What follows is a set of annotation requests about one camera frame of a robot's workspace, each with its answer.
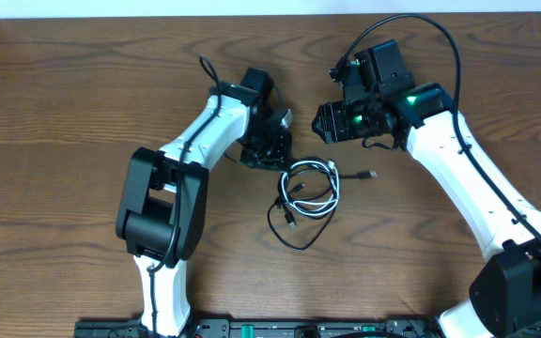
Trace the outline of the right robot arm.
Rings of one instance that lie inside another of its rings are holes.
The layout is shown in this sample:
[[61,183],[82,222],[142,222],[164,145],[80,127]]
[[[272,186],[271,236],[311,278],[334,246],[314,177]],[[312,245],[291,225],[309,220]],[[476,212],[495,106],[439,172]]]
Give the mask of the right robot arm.
[[444,337],[513,337],[541,324],[541,211],[476,142],[453,98],[417,85],[395,41],[340,59],[343,98],[322,104],[312,130],[327,144],[391,134],[469,225],[486,263],[467,300],[437,319]]

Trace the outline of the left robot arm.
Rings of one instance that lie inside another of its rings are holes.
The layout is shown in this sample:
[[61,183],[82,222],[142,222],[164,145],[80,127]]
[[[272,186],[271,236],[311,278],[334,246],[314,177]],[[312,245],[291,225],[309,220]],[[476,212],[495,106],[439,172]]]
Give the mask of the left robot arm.
[[275,83],[250,67],[237,84],[217,81],[199,117],[174,141],[138,148],[129,162],[116,235],[142,278],[142,337],[178,337],[191,314],[187,261],[202,237],[209,174],[234,143],[239,162],[282,172],[290,165],[292,114],[269,104]]

